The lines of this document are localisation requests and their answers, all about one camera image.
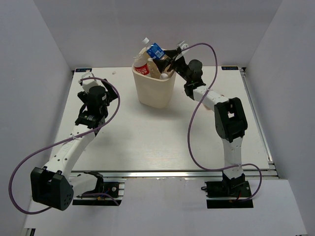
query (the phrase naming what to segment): white wall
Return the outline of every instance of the white wall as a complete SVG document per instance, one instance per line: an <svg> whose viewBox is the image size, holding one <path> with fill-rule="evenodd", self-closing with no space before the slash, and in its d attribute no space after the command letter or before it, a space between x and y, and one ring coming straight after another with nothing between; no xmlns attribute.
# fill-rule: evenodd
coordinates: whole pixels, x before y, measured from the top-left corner
<svg viewBox="0 0 315 236"><path fill-rule="evenodd" d="M247 68L272 156L315 236L315 1L285 0Z"/></svg>
<svg viewBox="0 0 315 236"><path fill-rule="evenodd" d="M73 69L131 66L146 36L168 49L208 42L220 64L247 66L282 0L34 1ZM204 47L187 57L214 65Z"/></svg>
<svg viewBox="0 0 315 236"><path fill-rule="evenodd" d="M0 231L20 235L25 215L9 200L15 166L53 142L71 72L32 0L0 1ZM39 154L17 174L13 193L24 208L31 199L30 173L48 153Z"/></svg>

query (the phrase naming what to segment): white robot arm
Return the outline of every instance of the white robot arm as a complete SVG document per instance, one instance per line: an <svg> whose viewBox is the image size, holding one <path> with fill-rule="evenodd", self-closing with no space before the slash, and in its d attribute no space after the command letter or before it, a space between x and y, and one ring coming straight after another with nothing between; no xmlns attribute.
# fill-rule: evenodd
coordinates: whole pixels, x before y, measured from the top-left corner
<svg viewBox="0 0 315 236"><path fill-rule="evenodd" d="M200 101L205 92L207 91L206 86L201 86L193 91L193 97L195 101ZM212 111L215 110L215 105L218 103L228 103L229 99L214 92L213 90L209 91L205 99L203 100L203 104L210 108ZM242 164L242 147L243 137L238 137L234 139L232 142L229 140L222 138L223 142L223 150L224 150L224 167L239 165L239 167L233 167L227 170L224 170L223 173L229 178L238 178L241 177L244 172L241 167Z"/></svg>
<svg viewBox="0 0 315 236"><path fill-rule="evenodd" d="M184 89L188 97L195 101L201 101L208 87L203 83L201 76L202 63L191 60L186 64L183 53L183 43L178 44L175 50L166 50L166 59L153 59L160 72L175 70L185 81ZM218 135L222 138L224 149L224 166L222 184L226 189L227 196L235 196L240 187L245 184L245 175L241 164L241 146L245 130L248 127L242 102L239 98L228 99L214 91L209 91L202 103L215 112L215 126Z"/></svg>
<svg viewBox="0 0 315 236"><path fill-rule="evenodd" d="M82 78L93 77L87 73ZM72 140L64 143L58 153L43 168L35 167L31 173L32 198L35 202L65 210L74 196L85 192L103 192L103 176L95 172L86 172L70 179L70 173L87 145L98 134L99 129L81 135L104 124L108 116L109 103L117 98L117 94L107 84L99 86L95 80L80 83L83 92L78 97L84 105L80 109L78 119L72 133Z"/></svg>

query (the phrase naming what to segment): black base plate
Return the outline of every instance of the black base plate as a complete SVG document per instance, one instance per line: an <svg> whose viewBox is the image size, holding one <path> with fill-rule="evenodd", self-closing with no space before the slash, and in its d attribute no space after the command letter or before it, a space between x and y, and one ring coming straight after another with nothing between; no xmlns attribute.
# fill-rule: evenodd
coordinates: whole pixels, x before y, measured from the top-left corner
<svg viewBox="0 0 315 236"><path fill-rule="evenodd" d="M231 197L238 198L241 193L241 198L248 198L252 195L250 185L248 181L242 186L239 186L234 193L227 194L227 190L223 187L221 181L210 181L206 182L207 187L202 187L201 189L207 192L207 197L212 199L207 199L207 209L224 209L224 208L253 208L252 200L247 200L245 202L236 200L221 200L215 199L220 197Z"/></svg>
<svg viewBox="0 0 315 236"><path fill-rule="evenodd" d="M242 186L239 186L234 193L227 193L227 190L223 187L221 181L209 181L206 182L207 187L202 189L207 192L207 197L209 198L220 198L220 197L235 197L237 198L238 195L241 193L242 198L247 198L252 195L250 185L248 181Z"/></svg>

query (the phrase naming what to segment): tabletop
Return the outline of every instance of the tabletop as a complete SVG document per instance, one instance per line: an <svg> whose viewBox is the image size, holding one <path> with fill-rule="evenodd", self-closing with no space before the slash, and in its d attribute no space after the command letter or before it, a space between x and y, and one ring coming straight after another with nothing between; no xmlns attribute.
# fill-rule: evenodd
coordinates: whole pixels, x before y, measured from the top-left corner
<svg viewBox="0 0 315 236"><path fill-rule="evenodd" d="M93 68L96 77L106 78L120 93L121 106L115 118L101 129L75 164L75 171L189 171L199 170L187 146L188 124L196 101L185 95L185 81L176 75L174 92L165 109L141 104L137 98L131 67ZM210 84L215 67L203 67L203 81ZM77 93L85 72L75 72L56 141L67 138L82 106ZM242 100L248 129L242 144L242 162L268 169L268 154L259 135L244 83L238 70L222 70L213 90ZM108 107L109 117L117 100ZM214 113L200 106L191 129L191 147L196 160L207 168L224 166L223 144L215 129ZM55 147L51 157L59 150Z"/></svg>
<svg viewBox="0 0 315 236"><path fill-rule="evenodd" d="M251 189L258 180L250 180ZM28 215L35 236L294 236L306 230L287 180L264 180L253 208L207 209L202 179L128 179L120 206L69 206ZM30 210L44 206L31 202Z"/></svg>

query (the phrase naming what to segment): purple cable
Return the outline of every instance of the purple cable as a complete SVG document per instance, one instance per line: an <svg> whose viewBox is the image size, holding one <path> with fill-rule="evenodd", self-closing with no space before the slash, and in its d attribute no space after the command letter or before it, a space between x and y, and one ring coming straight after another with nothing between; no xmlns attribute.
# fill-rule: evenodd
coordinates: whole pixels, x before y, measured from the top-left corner
<svg viewBox="0 0 315 236"><path fill-rule="evenodd" d="M117 89L116 89L111 83L107 82L107 81L104 80L104 79L100 79L100 78L96 78L96 77L84 78L84 79L81 79L80 81L84 81L84 80L100 80L100 81L102 81L102 82L104 82L104 83L110 85L110 86L113 88L113 90L116 92L117 96L118 96L117 108L116 108L115 112L113 113L113 115L111 116L111 118L108 119L107 122L105 122L104 124L102 124L102 125L99 126L98 128L89 130L89 131L84 132L84 133L82 133L82 134L78 134L78 135L76 135L76 136L74 136L74 137L71 137L71 138L67 138L67 139L62 140L62 141L59 141L59 142L57 142L57 143L55 143L55 144L51 144L51 145L48 145L48 146L46 146L46 147L43 147L42 149L37 150L37 151L33 152L32 154L28 155L27 157L25 157L25 158L17 165L17 167L15 167L15 169L14 169L14 171L12 172L12 175L11 175L11 177L10 177L10 181L9 181L9 197L10 197L11 202L12 202L13 205L15 206L15 208L17 208L20 212L22 212L22 213L24 213L24 214L27 214L27 215L35 215L35 214L39 214L39 213L42 213L42 212L44 212L44 211L47 211L48 209L51 208L51 207L48 207L48 208L45 208L45 209L43 209L43 210L33 211L33 212L32 212L32 211L27 211L27 210L22 209L22 208L16 203L16 201L15 201L15 199L14 199L14 197L13 197L13 194L12 194L12 183L13 183L13 179L14 179L14 176L15 176L16 172L17 172L17 171L19 170L19 168L24 164L24 162L26 162L26 161L29 160L32 156L35 156L36 154L38 154L38 153L40 153L40 152L42 152L42 151L45 151L45 150L48 150L48 149L50 149L50 148L52 148L52 147L54 147L54 146L57 146L57 145L60 145L60 144L63 144L63 143L72 141L73 138L80 138L80 137L82 137L82 136L84 136L84 135L90 134L90 133L92 133L92 132L94 132L94 131L96 131L96 130L101 129L102 127L104 127L105 125L107 125L107 124L115 117L115 115L116 115L117 112L118 112L118 109L119 109L119 107L120 107L120 100L121 100L121 98L120 98L120 95L119 95Z"/></svg>
<svg viewBox="0 0 315 236"><path fill-rule="evenodd" d="M84 193L82 194L82 196L95 196L95 195L103 195L103 196L106 196L108 198L110 198L111 200L113 200L113 202L119 206L118 202L112 197L110 196L109 194L107 193Z"/></svg>
<svg viewBox="0 0 315 236"><path fill-rule="evenodd" d="M217 79L217 75L218 75L218 58L217 58L217 54L214 50L214 48L210 45L210 44L207 44L207 43L196 43L194 45L191 45L185 49L183 49L183 51L186 51L190 48L193 48L195 46L198 46L198 45L206 45L208 46L209 48L211 48L214 56L215 56L215 61L216 61L216 72L215 72L215 76L214 76L214 79L212 80L210 86L208 87L207 91L205 92L205 94L202 96L201 100L199 101L198 105L196 106L195 110L193 111L192 113L192 116L191 116L191 119L190 119L190 122L189 122L189 126L188 126L188 133L187 133L187 144L188 144L188 150L189 150L189 154L193 160L193 162L201 169L205 170L205 171L209 171L209 172L218 172L218 171L223 171L223 170L227 170L227 169L230 169L230 168L234 168L234 167L238 167L238 165L232 165L232 166L227 166L227 167L223 167L223 168L219 168L219 169L208 169L208 168L205 168L203 166L201 166L195 159L195 157L193 156L192 154L192 150L191 150L191 145L190 145L190 131L191 131L191 126L192 126L192 122L193 122L193 119L197 113L197 110L198 108L200 107L200 105L202 104L202 101L205 99L205 97L207 96L207 94L209 93L210 89L212 88L213 84L215 83L216 79ZM260 190L260 187L261 187L261 183L262 183L262 173L261 173L261 170L259 169L258 166L256 166L255 164L252 164L252 163L248 163L248 164L242 164L242 166L254 166L256 169L258 169L259 171L259 185L256 189L256 191L248 198L246 199L243 199L243 200L239 200L239 201L247 201L251 198L253 198L257 192Z"/></svg>

